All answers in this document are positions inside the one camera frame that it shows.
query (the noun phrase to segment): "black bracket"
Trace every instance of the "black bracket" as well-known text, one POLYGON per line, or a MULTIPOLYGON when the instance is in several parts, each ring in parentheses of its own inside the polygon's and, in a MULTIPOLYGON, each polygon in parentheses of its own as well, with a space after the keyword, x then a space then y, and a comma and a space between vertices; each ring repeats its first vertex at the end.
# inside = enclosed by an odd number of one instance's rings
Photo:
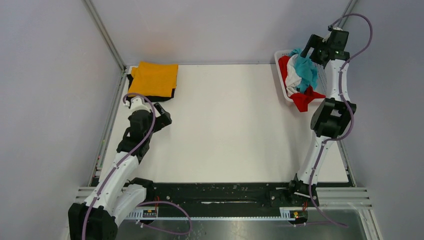
MULTIPOLYGON (((153 126, 153 133, 155 133, 170 125, 172 123, 172 119, 170 113, 165 111, 159 103, 155 103, 153 106, 160 113, 160 116, 155 119, 153 126)), ((134 111, 131 116, 128 117, 129 127, 125 130, 122 141, 118 144, 116 151, 118 153, 129 153, 133 148, 135 148, 149 131, 152 124, 152 118, 153 114, 150 111, 134 111)), ((131 154, 132 156, 137 156, 138 163, 141 163, 143 157, 149 150, 151 138, 152 135, 148 136, 146 141, 131 154)))
MULTIPOLYGON (((70 206, 67 215, 69 221, 69 235, 72 240, 80 240, 83 235, 83 222, 87 210, 85 202, 73 203, 70 206)), ((115 218, 110 216, 108 211, 99 208, 93 208, 88 217, 85 230, 86 239, 115 239, 118 233, 118 226, 115 218)))
MULTIPOLYGON (((355 113, 357 105, 347 103, 355 113)), ((344 102, 325 98, 312 116, 310 129, 314 130, 318 137, 326 136, 335 139, 343 134, 350 121, 351 114, 344 102)))
POLYGON ((323 38, 312 34, 307 44, 300 54, 302 58, 306 58, 309 50, 313 48, 310 59, 312 62, 326 67, 330 60, 344 60, 350 58, 349 52, 345 51, 348 42, 349 32, 342 30, 329 29, 331 31, 329 38, 323 42, 323 38))
MULTIPOLYGON (((276 189, 269 192, 271 207, 303 207, 307 202, 312 206, 309 196, 309 184, 298 180, 298 175, 294 176, 294 180, 290 181, 288 188, 276 189)), ((312 197, 317 206, 320 205, 316 185, 312 185, 312 197)))
POLYGON ((155 200, 155 188, 153 187, 154 183, 152 180, 135 177, 133 180, 129 181, 129 183, 125 183, 124 187, 127 187, 128 185, 131 185, 131 184, 140 185, 146 189, 146 197, 144 200, 145 202, 151 202, 155 200))

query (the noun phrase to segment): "red cloth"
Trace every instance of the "red cloth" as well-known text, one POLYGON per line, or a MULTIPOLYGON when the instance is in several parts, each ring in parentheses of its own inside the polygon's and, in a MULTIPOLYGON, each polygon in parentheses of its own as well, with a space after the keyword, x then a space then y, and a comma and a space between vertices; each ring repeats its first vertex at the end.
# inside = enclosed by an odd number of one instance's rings
MULTIPOLYGON (((290 57, 289 56, 282 56, 278 60, 278 66, 281 71, 282 75, 282 82, 284 83, 284 88, 287 88, 286 86, 286 78, 287 78, 287 63, 289 62, 290 57)), ((322 95, 312 88, 312 86, 309 86, 304 93, 295 93, 290 96, 291 99, 293 99, 294 104, 296 105, 299 112, 307 112, 308 111, 308 104, 312 102, 314 99, 323 99, 325 98, 325 95, 322 95)))

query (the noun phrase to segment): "laundry basket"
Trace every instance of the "laundry basket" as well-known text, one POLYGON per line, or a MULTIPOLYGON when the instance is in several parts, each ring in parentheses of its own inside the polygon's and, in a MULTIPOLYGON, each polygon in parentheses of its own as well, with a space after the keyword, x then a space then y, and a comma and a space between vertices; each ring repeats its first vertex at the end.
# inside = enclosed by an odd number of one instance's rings
MULTIPOLYGON (((278 71, 278 77, 279 77, 279 82, 281 84, 281 89, 282 89, 282 93, 284 94, 284 99, 285 99, 285 103, 288 106, 293 105, 293 99, 291 99, 289 96, 287 96, 287 90, 284 87, 284 80, 283 80, 283 75, 281 74, 281 69, 279 67, 278 64, 278 60, 282 57, 282 56, 288 56, 290 53, 292 52, 292 50, 281 50, 281 51, 276 51, 274 54, 274 58, 275 58, 275 64, 277 67, 277 71, 278 71)), ((317 86, 316 89, 314 89, 315 92, 320 93, 325 95, 326 94, 326 87, 327 87, 327 78, 326 78, 326 73, 324 71, 324 68, 322 65, 316 64, 315 62, 313 63, 316 66, 317 69, 317 86)), ((312 100, 312 102, 310 104, 321 104, 321 102, 323 101, 323 98, 316 98, 314 100, 312 100)))

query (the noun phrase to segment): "gray wall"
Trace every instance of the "gray wall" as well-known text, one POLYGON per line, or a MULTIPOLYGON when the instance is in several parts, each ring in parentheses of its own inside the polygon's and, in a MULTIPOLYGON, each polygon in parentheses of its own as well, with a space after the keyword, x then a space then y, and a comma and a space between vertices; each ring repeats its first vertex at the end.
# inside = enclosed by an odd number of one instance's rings
MULTIPOLYGON (((423 239, 424 1, 362 0, 374 38, 348 71, 355 126, 346 139, 354 174, 366 186, 385 240, 423 239)), ((365 21, 350 18, 347 49, 368 39, 365 21)))
POLYGON ((270 63, 327 34, 349 0, 93 0, 126 64, 270 63))
POLYGON ((0 239, 59 239, 119 69, 80 0, 0 4, 0 239))

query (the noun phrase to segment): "metal floor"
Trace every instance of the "metal floor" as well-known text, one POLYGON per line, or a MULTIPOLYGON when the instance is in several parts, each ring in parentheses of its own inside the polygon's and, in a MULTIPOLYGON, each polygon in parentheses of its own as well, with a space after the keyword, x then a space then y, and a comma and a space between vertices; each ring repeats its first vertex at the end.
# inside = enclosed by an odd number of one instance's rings
MULTIPOLYGON (((134 221, 123 222, 118 230, 117 240, 366 240, 366 235, 358 213, 354 210, 327 210, 326 214, 335 221, 349 225, 341 228, 332 224, 293 227, 288 222, 279 221, 193 221, 193 231, 189 235, 175 236, 148 228, 140 228, 134 221)), ((324 221, 320 214, 311 210, 308 222, 324 221)), ((156 221, 155 227, 170 231, 184 232, 186 221, 156 221)))

